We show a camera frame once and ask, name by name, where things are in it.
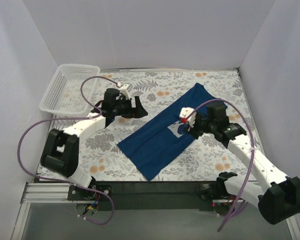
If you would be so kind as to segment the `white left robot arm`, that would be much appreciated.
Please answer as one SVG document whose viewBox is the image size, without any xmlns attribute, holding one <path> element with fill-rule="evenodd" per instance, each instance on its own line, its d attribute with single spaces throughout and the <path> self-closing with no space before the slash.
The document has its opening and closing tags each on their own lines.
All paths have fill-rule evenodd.
<svg viewBox="0 0 300 240">
<path fill-rule="evenodd" d="M 80 186 L 79 194 L 85 200 L 93 199 L 97 193 L 96 187 L 91 184 L 94 178 L 79 166 L 80 143 L 107 128 L 117 116 L 140 119 L 148 115 L 139 96 L 134 97 L 134 103 L 135 106 L 132 106 L 127 85 L 106 89 L 103 99 L 93 105 L 85 119 L 62 130 L 54 128 L 48 133 L 40 164 Z"/>
</svg>

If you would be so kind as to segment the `blue t shirt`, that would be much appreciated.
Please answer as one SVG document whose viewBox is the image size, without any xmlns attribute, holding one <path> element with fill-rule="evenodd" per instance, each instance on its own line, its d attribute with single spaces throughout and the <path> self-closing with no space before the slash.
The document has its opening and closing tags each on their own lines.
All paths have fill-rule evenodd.
<svg viewBox="0 0 300 240">
<path fill-rule="evenodd" d="M 145 179 L 151 181 L 195 140 L 190 134 L 185 133 L 179 121 L 181 109 L 186 107 L 195 109 L 201 103 L 214 98 L 203 85 L 196 83 L 117 146 Z"/>
</svg>

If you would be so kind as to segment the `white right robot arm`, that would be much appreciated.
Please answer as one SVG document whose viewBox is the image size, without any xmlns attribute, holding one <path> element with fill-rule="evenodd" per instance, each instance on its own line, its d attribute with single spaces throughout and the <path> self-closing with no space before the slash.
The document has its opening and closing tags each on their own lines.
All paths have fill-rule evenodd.
<svg viewBox="0 0 300 240">
<path fill-rule="evenodd" d="M 248 182 L 247 177 L 222 172 L 209 188 L 211 193 L 222 199 L 235 196 L 237 200 L 254 205 L 272 225 L 300 213 L 300 178 L 289 177 L 256 149 L 253 136 L 238 123 L 230 122 L 226 106 L 220 100 L 209 100 L 206 110 L 207 115 L 202 115 L 197 108 L 181 109 L 179 118 L 186 124 L 186 132 L 195 139 L 203 134 L 212 134 L 258 182 L 253 184 Z"/>
</svg>

